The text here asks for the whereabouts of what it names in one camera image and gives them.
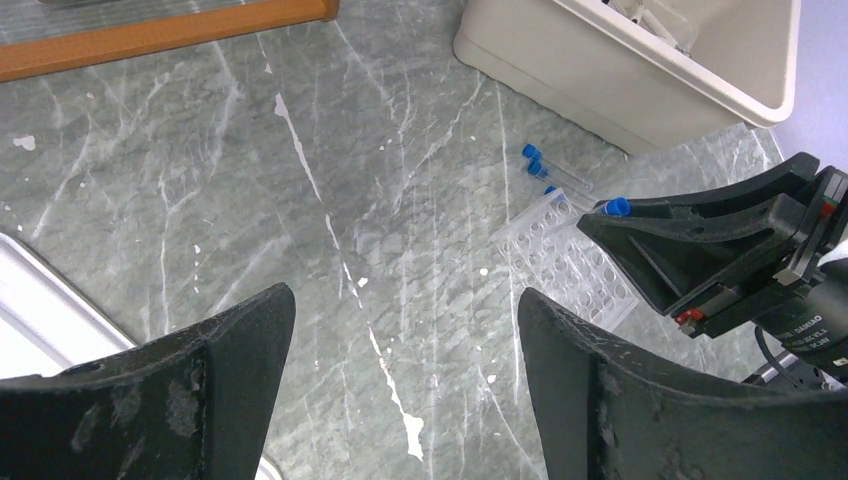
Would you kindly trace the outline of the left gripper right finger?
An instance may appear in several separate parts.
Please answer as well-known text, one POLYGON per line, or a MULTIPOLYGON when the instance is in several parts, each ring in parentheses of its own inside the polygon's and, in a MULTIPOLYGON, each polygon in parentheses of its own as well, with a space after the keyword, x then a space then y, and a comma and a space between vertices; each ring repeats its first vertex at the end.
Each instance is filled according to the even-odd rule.
POLYGON ((845 391, 708 375, 528 288, 517 320, 552 479, 843 479, 845 391))

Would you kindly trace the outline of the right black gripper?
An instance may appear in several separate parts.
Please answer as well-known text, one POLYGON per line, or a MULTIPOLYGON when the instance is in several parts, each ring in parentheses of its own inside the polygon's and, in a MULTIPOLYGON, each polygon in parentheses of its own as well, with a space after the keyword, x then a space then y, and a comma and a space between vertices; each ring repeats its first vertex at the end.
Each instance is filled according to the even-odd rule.
POLYGON ((675 314, 686 335, 716 338, 751 322, 763 355, 781 374, 787 370, 768 350, 765 334, 844 381, 847 175, 827 167, 814 179, 819 165, 800 152, 732 185, 631 200, 629 217, 586 215, 578 229, 653 310, 675 314), (801 210, 746 210, 804 188, 811 197, 804 220, 801 210), (719 292, 698 298, 717 285, 719 292))

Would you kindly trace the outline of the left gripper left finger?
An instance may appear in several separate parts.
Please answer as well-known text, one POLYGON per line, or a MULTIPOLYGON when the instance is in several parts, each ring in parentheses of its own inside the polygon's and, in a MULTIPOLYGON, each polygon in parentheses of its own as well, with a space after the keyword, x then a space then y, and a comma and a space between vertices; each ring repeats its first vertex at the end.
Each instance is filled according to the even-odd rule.
POLYGON ((139 347, 1 383, 5 479, 251 479, 296 301, 275 284, 139 347))

